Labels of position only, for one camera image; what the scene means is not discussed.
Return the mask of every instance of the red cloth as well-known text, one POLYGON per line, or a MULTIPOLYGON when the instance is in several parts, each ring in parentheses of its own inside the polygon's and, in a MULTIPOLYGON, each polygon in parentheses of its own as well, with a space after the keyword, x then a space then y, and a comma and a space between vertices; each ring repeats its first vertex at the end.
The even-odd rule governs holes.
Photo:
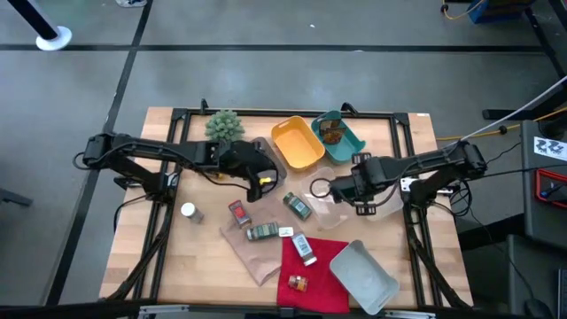
POLYGON ((330 271, 330 261, 345 248, 347 242, 307 238, 317 261, 303 264, 290 237, 282 238, 282 269, 277 284, 277 305, 300 307, 305 310, 329 314, 347 314, 348 292, 330 271), (307 291, 300 292, 288 285, 290 276, 307 279, 307 291))

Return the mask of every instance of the concrete floor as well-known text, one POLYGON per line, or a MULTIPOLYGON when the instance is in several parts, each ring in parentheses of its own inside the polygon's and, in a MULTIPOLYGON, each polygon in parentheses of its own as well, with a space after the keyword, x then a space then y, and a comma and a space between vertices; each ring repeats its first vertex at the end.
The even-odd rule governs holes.
MULTIPOLYGON (((130 45, 142 15, 113 0, 39 4, 73 30, 73 44, 130 45)), ((156 0, 141 44, 539 45, 527 19, 476 26, 444 19, 439 6, 438 0, 156 0)), ((450 7, 453 14, 466 10, 450 7)), ((567 34, 545 0, 533 8, 567 66, 567 34)), ((22 18, 0 3, 0 49, 34 41, 22 18)), ((0 50, 0 187, 35 200, 30 208, 0 206, 0 304, 43 303, 85 178, 71 158, 103 127, 127 55, 0 50)), ((137 136, 148 106, 197 106, 205 97, 220 108, 329 110, 349 101, 361 111, 430 113, 436 134, 452 136, 484 126, 482 109, 518 108, 556 80, 540 53, 139 51, 114 129, 137 136)), ((517 141, 510 132, 475 143, 490 159, 517 141)), ((520 163, 518 148, 490 171, 520 163)), ((98 177, 63 303, 97 299, 113 211, 123 199, 112 178, 98 177)), ((473 183, 476 216, 489 223, 521 213, 520 185, 519 175, 473 183)), ((457 226, 477 225, 465 217, 457 226)), ((487 289, 475 282, 474 262, 467 264, 471 286, 487 289)))

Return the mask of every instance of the green artificial plant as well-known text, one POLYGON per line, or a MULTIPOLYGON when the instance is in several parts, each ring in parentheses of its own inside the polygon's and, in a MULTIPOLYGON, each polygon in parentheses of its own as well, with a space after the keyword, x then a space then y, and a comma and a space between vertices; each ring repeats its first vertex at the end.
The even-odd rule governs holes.
POLYGON ((205 135, 212 141, 233 142, 242 139, 244 132, 236 112, 221 110, 211 116, 206 124, 205 135))

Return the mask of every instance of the yellow bowl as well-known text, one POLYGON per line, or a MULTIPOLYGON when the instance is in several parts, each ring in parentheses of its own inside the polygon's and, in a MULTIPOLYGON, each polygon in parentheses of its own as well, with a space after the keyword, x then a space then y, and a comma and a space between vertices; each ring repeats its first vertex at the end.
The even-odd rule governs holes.
POLYGON ((302 117, 294 115, 272 128, 272 139, 288 165, 304 170, 325 155, 325 147, 302 117))

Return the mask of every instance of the wooden tabletop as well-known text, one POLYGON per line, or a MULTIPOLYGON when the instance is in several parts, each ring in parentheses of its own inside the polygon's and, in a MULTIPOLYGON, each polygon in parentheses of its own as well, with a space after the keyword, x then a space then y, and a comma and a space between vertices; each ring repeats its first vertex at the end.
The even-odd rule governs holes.
MULTIPOLYGON (((172 110, 169 107, 149 108, 141 137, 165 141, 172 110)), ((266 137, 280 160, 285 163, 270 137, 272 127, 284 118, 241 118, 246 130, 244 139, 266 137)), ((409 119, 416 153, 437 149, 429 114, 411 113, 409 119)), ((206 139, 204 133, 207 120, 208 116, 191 116, 189 140, 206 139)), ((346 123, 355 135, 366 141, 365 152, 377 156, 393 156, 388 121, 346 119, 346 123)), ((402 154, 405 156, 403 146, 405 141, 401 127, 399 127, 399 136, 402 154)), ((136 161, 151 171, 159 171, 158 161, 149 159, 136 161)), ((285 184, 269 196, 283 198, 288 191, 299 193, 299 181, 325 166, 333 167, 338 175, 350 174, 351 165, 334 166, 326 159, 321 159, 315 167, 305 172, 294 173, 288 168, 285 184)), ((129 190, 124 199, 129 200, 142 194, 141 190, 129 190)), ((159 301, 215 305, 273 306, 276 304, 278 276, 272 277, 259 287, 219 231, 222 225, 233 218, 227 206, 236 199, 242 199, 245 203, 245 191, 236 187, 216 186, 192 171, 183 170, 159 288, 159 301), (192 224, 181 216, 180 207, 186 202, 195 203, 205 214, 202 224, 192 224)), ((449 205, 447 198, 438 197, 437 201, 449 205)), ((150 211, 151 203, 147 201, 122 209, 100 290, 101 297, 114 292, 139 260, 150 211)), ((430 207, 428 212, 427 219, 437 266, 459 296, 472 305, 453 216, 435 206, 430 207)), ((388 274, 400 283, 400 292, 387 307, 416 308, 416 295, 401 212, 391 214, 377 222, 355 216, 332 230, 321 230, 315 218, 309 218, 306 222, 299 221, 299 225, 309 237, 346 242, 360 239, 388 274)), ((423 264, 421 268, 426 302, 432 304, 427 270, 423 264)), ((148 268, 147 274, 149 275, 144 281, 143 296, 149 295, 153 263, 148 268)), ((358 307, 352 297, 350 303, 352 307, 358 307)))

